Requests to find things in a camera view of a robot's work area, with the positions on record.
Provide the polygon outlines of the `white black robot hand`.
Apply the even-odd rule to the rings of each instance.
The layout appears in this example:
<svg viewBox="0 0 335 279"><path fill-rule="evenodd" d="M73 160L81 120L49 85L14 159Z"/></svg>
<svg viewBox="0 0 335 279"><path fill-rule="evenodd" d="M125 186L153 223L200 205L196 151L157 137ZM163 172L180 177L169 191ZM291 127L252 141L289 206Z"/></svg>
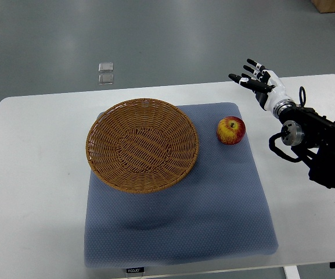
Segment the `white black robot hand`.
<svg viewBox="0 0 335 279"><path fill-rule="evenodd" d="M247 73L228 74L228 77L240 86L251 90L263 110L278 117L277 111L281 105L291 102L286 94L286 87L280 78L264 65L247 59L243 66Z"/></svg>

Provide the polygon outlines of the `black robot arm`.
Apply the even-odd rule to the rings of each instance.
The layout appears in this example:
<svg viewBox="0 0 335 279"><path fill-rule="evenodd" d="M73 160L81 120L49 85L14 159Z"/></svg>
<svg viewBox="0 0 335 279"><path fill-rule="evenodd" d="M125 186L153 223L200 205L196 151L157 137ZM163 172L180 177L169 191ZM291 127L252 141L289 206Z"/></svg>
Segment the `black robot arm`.
<svg viewBox="0 0 335 279"><path fill-rule="evenodd" d="M335 121L296 105L282 109L278 119L282 128L270 137L270 150L289 162L304 162L311 181L335 188Z"/></svg>

